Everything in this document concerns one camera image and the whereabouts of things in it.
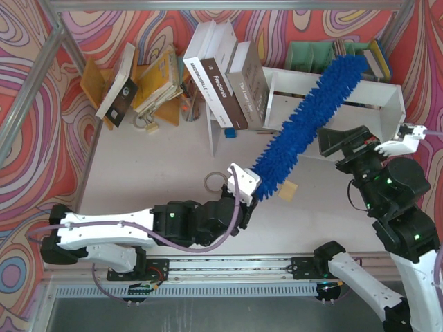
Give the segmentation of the blue microfiber duster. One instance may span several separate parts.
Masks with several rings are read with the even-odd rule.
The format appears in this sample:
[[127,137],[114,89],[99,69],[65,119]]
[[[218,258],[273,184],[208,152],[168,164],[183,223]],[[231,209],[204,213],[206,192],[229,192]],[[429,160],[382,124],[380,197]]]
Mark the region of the blue microfiber duster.
[[344,101],[351,95],[368,70],[361,55],[340,56],[333,60],[316,80],[302,102],[282,123],[282,129],[257,157],[252,171],[260,178],[255,191],[257,199],[269,199],[283,184],[317,136],[317,129],[325,126]]

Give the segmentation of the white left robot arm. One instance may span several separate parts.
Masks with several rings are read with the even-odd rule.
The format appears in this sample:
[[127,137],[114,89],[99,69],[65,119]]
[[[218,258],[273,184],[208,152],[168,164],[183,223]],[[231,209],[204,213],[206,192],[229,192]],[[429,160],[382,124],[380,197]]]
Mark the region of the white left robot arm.
[[48,235],[38,241],[44,262],[71,265],[90,261],[117,273],[145,272],[146,248],[167,246],[199,254],[213,251],[247,228],[257,205],[261,178],[233,163],[217,201],[170,201],[127,214],[84,215],[54,205],[49,225],[27,234]]

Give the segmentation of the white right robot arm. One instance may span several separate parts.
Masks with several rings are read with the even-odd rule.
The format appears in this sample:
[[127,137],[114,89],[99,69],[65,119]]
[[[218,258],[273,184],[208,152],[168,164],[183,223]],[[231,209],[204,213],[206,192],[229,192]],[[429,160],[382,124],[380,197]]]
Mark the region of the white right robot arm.
[[385,331],[442,330],[442,243],[432,218],[417,206],[431,186],[410,158],[428,133],[421,125],[403,124],[392,140],[381,142],[364,126],[318,130],[322,156],[343,153],[336,168],[352,176],[404,294],[384,286],[335,241],[315,249],[314,266],[345,282],[378,315]]

